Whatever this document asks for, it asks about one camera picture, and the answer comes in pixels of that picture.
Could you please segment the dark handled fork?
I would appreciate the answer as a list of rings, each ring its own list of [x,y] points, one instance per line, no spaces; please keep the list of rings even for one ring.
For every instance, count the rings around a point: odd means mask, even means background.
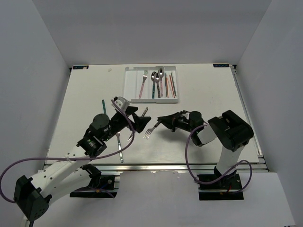
[[[144,139],[148,139],[150,137],[150,135],[152,134],[152,132],[160,125],[160,121],[157,121],[157,123],[152,127],[149,128],[146,133],[144,134],[143,138]]]

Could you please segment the pink handled fork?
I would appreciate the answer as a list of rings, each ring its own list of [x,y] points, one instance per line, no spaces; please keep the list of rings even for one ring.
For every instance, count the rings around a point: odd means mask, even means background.
[[[140,93],[139,93],[139,99],[142,98],[142,94],[143,94],[143,90],[144,90],[144,85],[145,85],[145,81],[147,80],[148,77],[148,70],[145,70],[143,72],[143,80],[142,80],[142,84],[141,84],[141,88],[140,88]]]

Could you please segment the dark handled spoon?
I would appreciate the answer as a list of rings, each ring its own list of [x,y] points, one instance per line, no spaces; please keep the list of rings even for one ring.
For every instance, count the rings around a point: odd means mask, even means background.
[[[155,75],[154,75],[154,82],[156,83],[156,86],[157,86],[158,98],[161,98],[160,86],[159,86],[160,78],[159,78],[158,73],[155,73]]]

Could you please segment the green handled spoon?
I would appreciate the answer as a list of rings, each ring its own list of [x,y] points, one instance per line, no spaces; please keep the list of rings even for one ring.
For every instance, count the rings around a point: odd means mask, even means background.
[[[155,81],[154,81],[154,78],[156,76],[156,72],[152,72],[151,74],[151,80],[152,80],[152,99],[155,98]]]

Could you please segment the pink handled spoon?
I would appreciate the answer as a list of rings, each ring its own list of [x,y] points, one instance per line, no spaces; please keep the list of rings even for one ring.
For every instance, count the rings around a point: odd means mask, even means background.
[[[158,70],[158,75],[159,75],[159,79],[160,79],[160,96],[163,97],[163,77],[164,77],[164,70],[163,68],[160,68]]]

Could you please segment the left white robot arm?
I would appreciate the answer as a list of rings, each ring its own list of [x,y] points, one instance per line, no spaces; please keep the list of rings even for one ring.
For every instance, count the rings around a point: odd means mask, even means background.
[[[128,127],[141,133],[151,120],[149,116],[138,116],[137,107],[129,106],[117,111],[112,118],[97,114],[87,128],[83,138],[70,150],[62,161],[57,161],[45,170],[16,182],[14,201],[28,221],[34,222],[59,198],[72,191],[89,187],[102,187],[101,172],[90,162],[105,149],[105,142]]]

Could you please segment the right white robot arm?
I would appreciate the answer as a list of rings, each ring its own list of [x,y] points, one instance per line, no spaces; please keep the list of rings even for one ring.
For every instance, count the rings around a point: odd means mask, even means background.
[[[158,117],[158,121],[171,132],[181,129],[190,133],[185,145],[185,161],[193,179],[203,185],[215,184],[218,188],[226,188],[231,183],[231,175],[236,173],[236,166],[243,161],[239,157],[244,147],[254,137],[251,126],[236,113],[228,110],[219,117],[204,121],[199,111],[180,111],[167,116]],[[192,141],[202,147],[218,139],[222,151],[214,168],[214,179],[209,182],[198,180],[190,169],[188,161],[188,146]]]

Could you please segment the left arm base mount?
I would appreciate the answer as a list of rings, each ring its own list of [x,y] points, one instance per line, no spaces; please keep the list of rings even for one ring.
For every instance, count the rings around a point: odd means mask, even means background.
[[[92,164],[82,166],[78,171],[88,174],[89,182],[70,193],[70,198],[110,198],[117,195],[116,176],[105,175]]]

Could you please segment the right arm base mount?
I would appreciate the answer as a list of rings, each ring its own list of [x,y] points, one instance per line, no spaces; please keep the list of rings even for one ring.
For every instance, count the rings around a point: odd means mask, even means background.
[[[239,174],[225,176],[214,184],[198,184],[200,201],[240,201],[244,200]]]

